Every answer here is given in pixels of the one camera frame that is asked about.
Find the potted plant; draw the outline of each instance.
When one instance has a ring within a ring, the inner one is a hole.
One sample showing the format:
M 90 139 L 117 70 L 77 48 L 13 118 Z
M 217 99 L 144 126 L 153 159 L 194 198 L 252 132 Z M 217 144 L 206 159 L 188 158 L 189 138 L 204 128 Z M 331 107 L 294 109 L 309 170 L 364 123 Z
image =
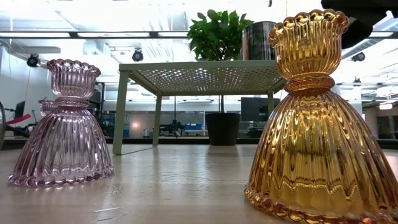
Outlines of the potted plant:
M 237 60 L 242 48 L 243 30 L 253 21 L 238 16 L 236 11 L 207 11 L 207 17 L 198 13 L 199 21 L 192 20 L 187 37 L 190 50 L 197 60 Z M 224 96 L 221 96 L 220 113 L 206 114 L 206 127 L 210 144 L 233 146 L 239 132 L 240 114 L 224 112 Z

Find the metal cylinder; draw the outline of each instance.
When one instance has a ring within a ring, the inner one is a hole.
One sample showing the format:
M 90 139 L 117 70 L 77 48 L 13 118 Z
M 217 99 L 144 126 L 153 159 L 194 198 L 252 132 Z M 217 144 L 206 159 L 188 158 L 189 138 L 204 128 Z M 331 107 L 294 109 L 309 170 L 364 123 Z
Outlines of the metal cylinder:
M 275 22 L 255 22 L 243 30 L 242 60 L 275 60 L 275 50 L 268 43 L 268 33 Z

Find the wall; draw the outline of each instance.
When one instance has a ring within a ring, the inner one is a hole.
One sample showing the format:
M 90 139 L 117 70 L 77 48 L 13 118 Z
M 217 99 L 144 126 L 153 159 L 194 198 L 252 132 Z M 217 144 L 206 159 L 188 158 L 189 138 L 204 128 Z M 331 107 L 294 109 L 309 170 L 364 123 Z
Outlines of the wall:
M 37 120 L 41 119 L 39 100 L 44 97 L 56 99 L 52 93 L 51 76 L 47 69 L 33 69 L 26 65 L 26 61 L 8 54 L 4 47 L 0 48 L 0 101 L 5 108 L 15 109 L 16 104 L 25 101 L 24 114 L 32 117 L 18 123 L 16 126 L 25 126 L 34 123 L 32 110 Z M 13 112 L 6 112 L 6 119 L 13 119 Z
M 379 137 L 377 129 L 377 111 L 379 111 L 379 108 L 377 107 L 363 109 L 365 114 L 365 122 L 368 125 L 368 128 L 371 130 L 373 136 L 376 138 Z
M 375 137 L 379 136 L 377 128 L 378 116 L 398 116 L 398 107 L 396 106 L 389 110 L 380 110 L 378 106 L 374 106 L 372 108 L 364 108 L 363 111 L 365 114 L 365 122 Z

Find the amber glass candle holder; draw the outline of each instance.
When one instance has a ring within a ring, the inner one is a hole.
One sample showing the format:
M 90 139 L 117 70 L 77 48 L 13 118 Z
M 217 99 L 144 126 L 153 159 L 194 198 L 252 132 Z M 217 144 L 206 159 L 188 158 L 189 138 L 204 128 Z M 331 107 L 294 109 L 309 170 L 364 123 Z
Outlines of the amber glass candle holder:
M 86 109 L 101 74 L 94 65 L 51 60 L 57 108 L 40 120 L 9 176 L 12 185 L 53 186 L 98 180 L 113 174 L 104 134 Z
M 307 223 L 394 223 L 398 184 L 366 123 L 330 91 L 341 60 L 342 12 L 288 17 L 269 32 L 288 96 L 259 141 L 246 198 Z

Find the bicycle wheel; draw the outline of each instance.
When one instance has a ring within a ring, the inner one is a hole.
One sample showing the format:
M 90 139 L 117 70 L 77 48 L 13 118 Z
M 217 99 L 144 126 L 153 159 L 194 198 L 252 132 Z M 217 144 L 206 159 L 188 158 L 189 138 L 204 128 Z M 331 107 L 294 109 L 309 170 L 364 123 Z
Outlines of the bicycle wheel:
M 4 107 L 0 102 L 0 150 L 2 149 L 5 133 L 6 133 L 6 113 L 4 112 Z

